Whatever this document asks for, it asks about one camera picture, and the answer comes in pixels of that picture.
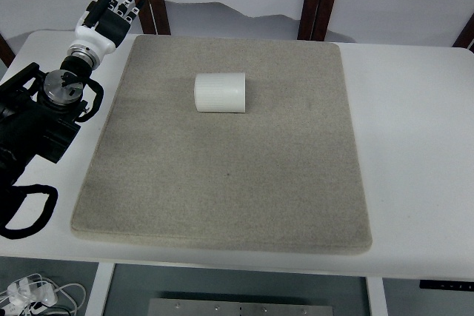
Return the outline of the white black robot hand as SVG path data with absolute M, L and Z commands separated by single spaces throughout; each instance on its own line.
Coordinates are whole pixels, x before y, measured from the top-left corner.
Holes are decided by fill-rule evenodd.
M 106 56 L 123 42 L 145 0 L 92 1 L 75 28 L 73 52 L 84 56 Z

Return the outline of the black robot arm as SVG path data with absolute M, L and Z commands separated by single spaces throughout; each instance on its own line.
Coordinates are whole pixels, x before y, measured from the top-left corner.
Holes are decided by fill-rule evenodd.
M 1 187 L 9 187 L 39 155 L 58 162 L 82 122 L 100 109 L 103 87 L 92 72 L 123 42 L 144 1 L 95 0 L 75 29 L 57 70 L 26 66 L 1 85 Z

